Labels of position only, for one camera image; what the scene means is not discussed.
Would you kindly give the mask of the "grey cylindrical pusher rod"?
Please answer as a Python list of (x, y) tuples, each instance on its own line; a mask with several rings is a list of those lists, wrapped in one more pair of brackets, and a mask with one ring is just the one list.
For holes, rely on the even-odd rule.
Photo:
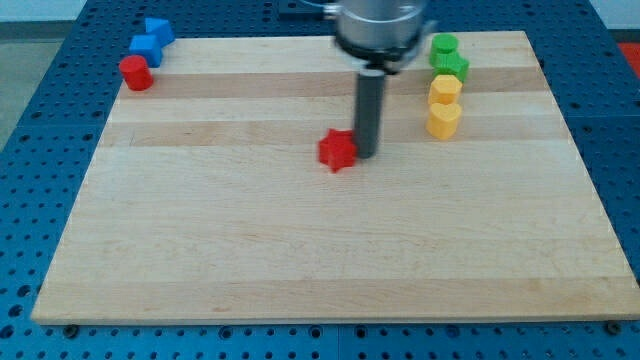
[(368, 159), (377, 152), (385, 77), (377, 69), (363, 69), (357, 74), (353, 142), (360, 159)]

